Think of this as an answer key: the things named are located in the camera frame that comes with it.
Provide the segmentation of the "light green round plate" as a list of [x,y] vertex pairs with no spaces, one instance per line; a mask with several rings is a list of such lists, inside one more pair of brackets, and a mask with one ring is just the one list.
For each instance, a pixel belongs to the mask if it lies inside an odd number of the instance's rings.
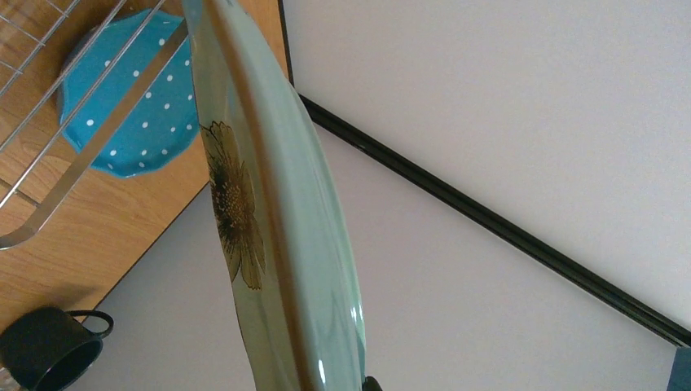
[[236,1],[185,1],[222,253],[258,390],[359,390],[366,336],[344,216],[310,116]]

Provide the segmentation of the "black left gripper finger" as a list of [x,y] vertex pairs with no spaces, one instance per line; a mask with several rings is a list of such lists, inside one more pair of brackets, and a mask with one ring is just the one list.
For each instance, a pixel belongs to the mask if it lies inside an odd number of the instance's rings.
[[363,391],[382,391],[382,388],[373,376],[367,376],[363,382]]

